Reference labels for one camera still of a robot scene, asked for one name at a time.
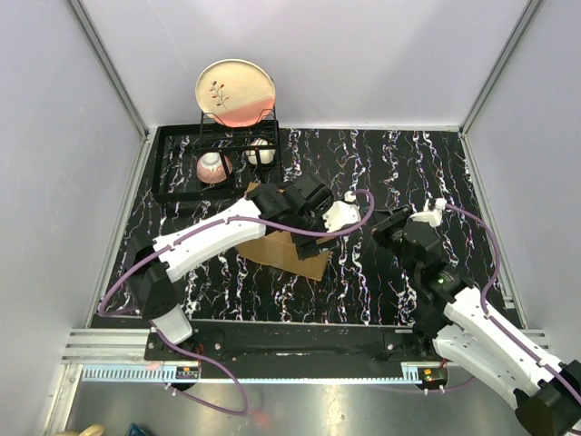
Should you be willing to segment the brown cardboard express box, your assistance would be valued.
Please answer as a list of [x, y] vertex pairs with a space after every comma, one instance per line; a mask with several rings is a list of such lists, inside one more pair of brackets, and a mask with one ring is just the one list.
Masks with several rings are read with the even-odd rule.
[[[273, 183], [250, 183], [245, 196], [256, 201], [260, 218], [313, 232], [326, 230], [322, 215], [334, 200], [330, 189], [314, 176], [301, 176], [281, 189]], [[327, 268], [330, 238], [283, 230], [237, 245], [239, 254], [254, 263], [271, 266], [315, 281]]]

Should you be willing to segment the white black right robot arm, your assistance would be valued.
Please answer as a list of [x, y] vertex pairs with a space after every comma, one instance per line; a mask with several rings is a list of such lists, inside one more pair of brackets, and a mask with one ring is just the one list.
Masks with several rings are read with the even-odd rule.
[[500, 396], [531, 435], [580, 432], [580, 363], [565, 363], [529, 339], [488, 301], [482, 289], [446, 259], [437, 232], [454, 205], [427, 202], [383, 212], [371, 228], [417, 293], [413, 352], [454, 362]]

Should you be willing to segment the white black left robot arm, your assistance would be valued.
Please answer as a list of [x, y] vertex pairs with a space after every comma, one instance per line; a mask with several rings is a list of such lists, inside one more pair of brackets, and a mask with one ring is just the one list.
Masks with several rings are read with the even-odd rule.
[[164, 349], [175, 359], [184, 360], [196, 347], [193, 328], [173, 284], [200, 263], [274, 231], [266, 224], [230, 222], [231, 218], [246, 216], [323, 233], [327, 230], [323, 215], [334, 201], [332, 191], [318, 176], [304, 174], [283, 188], [274, 183], [250, 186], [229, 208], [178, 232], [150, 242], [131, 240], [123, 265], [125, 272], [163, 247], [170, 247], [168, 252], [134, 272], [125, 283], [141, 317], [165, 337]]

